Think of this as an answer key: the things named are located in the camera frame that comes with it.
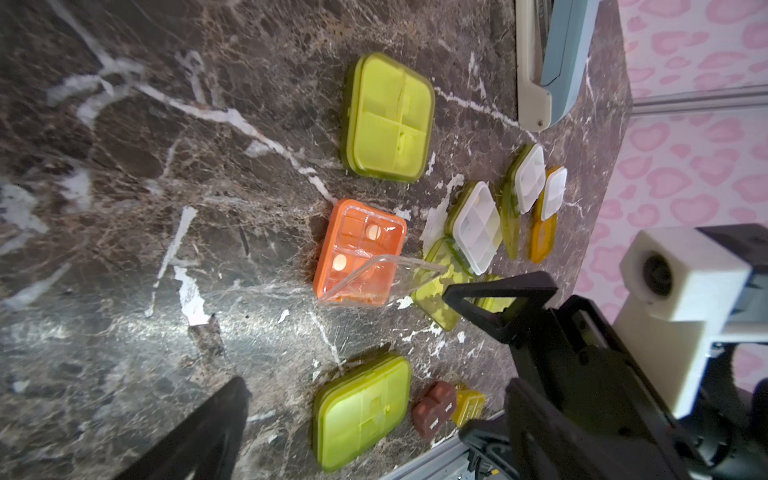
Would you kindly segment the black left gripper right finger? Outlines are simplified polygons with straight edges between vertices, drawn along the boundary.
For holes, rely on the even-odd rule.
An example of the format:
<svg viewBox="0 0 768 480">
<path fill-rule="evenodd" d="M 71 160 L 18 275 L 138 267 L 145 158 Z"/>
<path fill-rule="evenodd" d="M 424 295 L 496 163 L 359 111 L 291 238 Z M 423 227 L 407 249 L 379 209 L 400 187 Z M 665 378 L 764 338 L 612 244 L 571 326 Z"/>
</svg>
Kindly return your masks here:
<svg viewBox="0 0 768 480">
<path fill-rule="evenodd" d="M 513 466 L 520 479 L 688 479 L 684 463 L 637 438 L 590 434 L 521 379 L 506 388 Z"/>
</svg>

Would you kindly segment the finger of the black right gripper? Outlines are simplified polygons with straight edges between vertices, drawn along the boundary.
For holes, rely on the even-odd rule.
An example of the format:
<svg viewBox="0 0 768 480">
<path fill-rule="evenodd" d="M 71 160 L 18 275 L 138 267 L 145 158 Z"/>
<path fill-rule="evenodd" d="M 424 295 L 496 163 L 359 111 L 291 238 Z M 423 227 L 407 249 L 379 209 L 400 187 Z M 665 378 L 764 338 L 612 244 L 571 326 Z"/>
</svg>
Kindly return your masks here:
<svg viewBox="0 0 768 480">
<path fill-rule="evenodd" d="M 521 345 L 557 293 L 553 278 L 537 271 L 499 280 L 449 285 L 442 300 L 452 310 L 506 345 Z"/>
</svg>

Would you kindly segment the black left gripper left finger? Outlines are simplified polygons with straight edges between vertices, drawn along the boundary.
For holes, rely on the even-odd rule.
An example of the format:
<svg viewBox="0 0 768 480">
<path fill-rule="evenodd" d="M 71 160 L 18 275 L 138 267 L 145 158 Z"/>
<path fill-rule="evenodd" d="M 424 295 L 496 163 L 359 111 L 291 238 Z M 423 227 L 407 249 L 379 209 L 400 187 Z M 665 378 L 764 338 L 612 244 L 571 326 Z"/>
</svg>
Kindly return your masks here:
<svg viewBox="0 0 768 480">
<path fill-rule="evenodd" d="M 251 398 L 243 378 L 228 381 L 119 479 L 230 479 Z"/>
</svg>

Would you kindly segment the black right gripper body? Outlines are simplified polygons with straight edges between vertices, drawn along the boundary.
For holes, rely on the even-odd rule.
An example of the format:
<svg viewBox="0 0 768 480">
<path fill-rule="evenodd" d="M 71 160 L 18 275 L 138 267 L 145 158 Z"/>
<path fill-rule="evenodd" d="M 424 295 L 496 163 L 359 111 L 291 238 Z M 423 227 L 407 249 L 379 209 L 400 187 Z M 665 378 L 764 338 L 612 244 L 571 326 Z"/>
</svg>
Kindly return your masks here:
<svg viewBox="0 0 768 480">
<path fill-rule="evenodd" d="M 510 351 L 519 377 L 573 424 L 599 437 L 698 454 L 591 301 L 573 296 L 554 309 L 518 298 L 509 324 L 518 331 Z"/>
</svg>

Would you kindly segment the small yellow pillbox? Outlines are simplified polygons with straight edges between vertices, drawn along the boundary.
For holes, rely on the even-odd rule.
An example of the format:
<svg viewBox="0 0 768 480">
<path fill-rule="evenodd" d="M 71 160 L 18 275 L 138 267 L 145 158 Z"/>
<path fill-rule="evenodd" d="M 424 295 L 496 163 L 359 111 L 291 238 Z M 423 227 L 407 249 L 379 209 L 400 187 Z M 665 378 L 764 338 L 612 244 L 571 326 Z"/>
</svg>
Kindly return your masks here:
<svg viewBox="0 0 768 480">
<path fill-rule="evenodd" d="M 485 408 L 487 397 L 480 391 L 461 387 L 457 390 L 456 410 L 451 416 L 452 421 L 463 427 L 468 421 L 480 419 Z"/>
</svg>

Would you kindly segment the small dark red pillbox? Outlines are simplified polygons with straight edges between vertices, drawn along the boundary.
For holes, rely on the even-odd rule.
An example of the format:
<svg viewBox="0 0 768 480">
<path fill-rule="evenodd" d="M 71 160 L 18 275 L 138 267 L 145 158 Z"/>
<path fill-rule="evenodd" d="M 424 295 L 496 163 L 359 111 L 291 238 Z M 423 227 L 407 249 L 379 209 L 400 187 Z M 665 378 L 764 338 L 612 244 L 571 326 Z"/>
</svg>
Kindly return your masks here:
<svg viewBox="0 0 768 480">
<path fill-rule="evenodd" d="M 438 380 L 414 405 L 411 411 L 413 426 L 425 440 L 433 440 L 457 410 L 457 389 L 454 385 Z"/>
</svg>

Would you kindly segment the white pillbox green lid front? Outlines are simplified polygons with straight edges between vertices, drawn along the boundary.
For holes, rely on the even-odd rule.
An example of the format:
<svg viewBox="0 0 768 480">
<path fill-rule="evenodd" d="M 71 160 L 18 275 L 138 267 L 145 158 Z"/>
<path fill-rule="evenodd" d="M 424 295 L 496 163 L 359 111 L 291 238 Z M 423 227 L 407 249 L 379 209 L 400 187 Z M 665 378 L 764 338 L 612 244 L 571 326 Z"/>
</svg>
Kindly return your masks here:
<svg viewBox="0 0 768 480">
<path fill-rule="evenodd" d="M 409 406 L 411 365 L 396 352 L 325 385 L 313 401 L 312 448 L 326 472 L 355 460 L 392 432 Z"/>
</svg>

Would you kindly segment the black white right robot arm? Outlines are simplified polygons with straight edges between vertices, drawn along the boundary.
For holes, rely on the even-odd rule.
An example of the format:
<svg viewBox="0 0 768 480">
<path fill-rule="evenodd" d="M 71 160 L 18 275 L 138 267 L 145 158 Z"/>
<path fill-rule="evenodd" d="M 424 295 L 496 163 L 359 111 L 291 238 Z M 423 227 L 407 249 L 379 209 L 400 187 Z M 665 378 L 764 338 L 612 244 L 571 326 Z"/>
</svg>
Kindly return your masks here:
<svg viewBox="0 0 768 480">
<path fill-rule="evenodd" d="M 509 479 L 763 479 L 767 385 L 734 380 L 738 346 L 767 341 L 767 230 L 641 231 L 608 321 L 574 295 L 552 308 L 538 271 L 453 284 L 445 303 L 510 349 L 503 415 L 460 431 L 477 475 Z"/>
</svg>

